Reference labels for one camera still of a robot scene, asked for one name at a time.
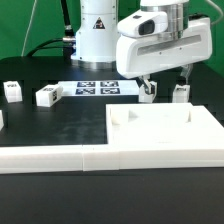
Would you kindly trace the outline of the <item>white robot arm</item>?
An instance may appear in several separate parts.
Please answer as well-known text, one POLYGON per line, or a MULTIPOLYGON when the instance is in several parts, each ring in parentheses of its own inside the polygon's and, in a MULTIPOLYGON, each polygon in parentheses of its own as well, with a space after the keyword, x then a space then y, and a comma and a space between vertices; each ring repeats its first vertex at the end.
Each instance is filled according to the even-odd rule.
POLYGON ((180 67, 187 78, 193 64, 212 54, 212 21, 188 12, 189 0, 140 0, 140 9, 118 18, 118 0, 80 0, 81 26, 71 60, 89 69, 116 67, 141 80, 140 96, 152 97, 156 72, 180 67))

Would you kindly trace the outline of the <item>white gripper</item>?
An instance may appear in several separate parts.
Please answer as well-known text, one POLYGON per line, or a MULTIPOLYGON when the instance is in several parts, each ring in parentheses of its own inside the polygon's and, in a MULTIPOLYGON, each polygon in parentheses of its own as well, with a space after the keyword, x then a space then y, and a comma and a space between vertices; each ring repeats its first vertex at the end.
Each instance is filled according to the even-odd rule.
POLYGON ((208 17, 191 20, 181 38, 159 39, 158 35, 131 38, 121 36, 116 48, 116 67, 127 79, 140 77, 140 94, 154 95, 156 83, 145 75, 182 67, 181 77, 188 83, 192 63, 207 60, 212 54, 208 17))

